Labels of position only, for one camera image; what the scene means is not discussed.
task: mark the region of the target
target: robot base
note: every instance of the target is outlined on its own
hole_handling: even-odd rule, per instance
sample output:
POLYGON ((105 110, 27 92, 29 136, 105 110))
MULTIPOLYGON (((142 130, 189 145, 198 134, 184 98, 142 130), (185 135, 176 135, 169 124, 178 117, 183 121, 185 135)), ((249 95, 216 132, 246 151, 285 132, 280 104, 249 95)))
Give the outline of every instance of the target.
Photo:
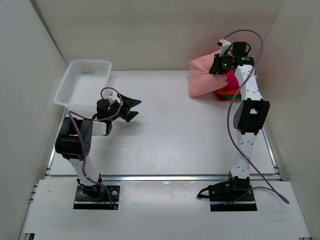
POLYGON ((90 210, 117 210, 119 208, 120 186, 106 185, 111 197, 114 198, 115 204, 110 208, 108 194, 105 193, 100 199, 92 199, 84 193, 84 187, 78 185, 74 197, 73 209, 90 209, 90 210))
POLYGON ((243 193, 234 193, 230 191, 230 180, 208 186, 210 211, 211 212, 239 212, 239 211, 257 211, 254 192, 248 192, 240 200, 232 204, 218 204, 232 202, 241 197, 243 193))

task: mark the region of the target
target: basket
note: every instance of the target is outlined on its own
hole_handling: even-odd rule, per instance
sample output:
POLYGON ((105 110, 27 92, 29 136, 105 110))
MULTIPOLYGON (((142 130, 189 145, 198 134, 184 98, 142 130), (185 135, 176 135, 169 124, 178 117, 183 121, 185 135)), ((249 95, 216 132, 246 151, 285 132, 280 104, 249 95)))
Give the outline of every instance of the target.
POLYGON ((101 89, 107 86, 111 66, 111 62, 103 60, 71 61, 53 102, 68 109, 95 109, 101 89))

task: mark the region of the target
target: white plastic basket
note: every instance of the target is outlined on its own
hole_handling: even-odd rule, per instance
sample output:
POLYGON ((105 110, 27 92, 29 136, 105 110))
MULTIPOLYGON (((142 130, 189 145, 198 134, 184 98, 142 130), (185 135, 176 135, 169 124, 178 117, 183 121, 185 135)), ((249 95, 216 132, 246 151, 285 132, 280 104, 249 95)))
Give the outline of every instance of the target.
POLYGON ((101 89, 107 86, 111 66, 111 62, 103 60, 71 61, 53 102, 68 109, 95 109, 101 89))

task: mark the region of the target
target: stack of folded cloth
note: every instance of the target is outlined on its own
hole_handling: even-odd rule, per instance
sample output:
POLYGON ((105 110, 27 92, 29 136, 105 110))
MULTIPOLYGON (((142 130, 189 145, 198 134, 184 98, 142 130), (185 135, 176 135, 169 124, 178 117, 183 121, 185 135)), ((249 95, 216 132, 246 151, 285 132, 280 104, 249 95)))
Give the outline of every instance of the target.
POLYGON ((213 65, 215 54, 218 54, 219 52, 220 51, 218 50, 189 62, 190 98, 207 93, 214 93, 219 101, 227 101, 231 100, 235 95, 239 88, 239 84, 233 70, 223 75, 213 75, 209 73, 209 70, 213 65))

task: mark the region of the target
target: gray wall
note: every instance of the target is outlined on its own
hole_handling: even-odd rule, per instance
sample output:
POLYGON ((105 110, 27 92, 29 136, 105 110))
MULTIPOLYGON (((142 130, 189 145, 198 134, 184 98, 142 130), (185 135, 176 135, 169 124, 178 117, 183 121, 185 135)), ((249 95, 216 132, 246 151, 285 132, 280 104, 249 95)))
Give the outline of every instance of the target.
MULTIPOLYGON (((240 28, 265 36, 283 0, 34 0, 64 60, 102 59, 113 70, 188 69, 240 28)), ((252 46, 254 35, 242 34, 252 46)))
POLYGON ((314 239, 320 239, 319 13, 319 0, 286 0, 266 37, 258 72, 271 104, 272 147, 314 239))
POLYGON ((61 120, 66 64, 28 0, 0 0, 0 239, 19 237, 61 120))

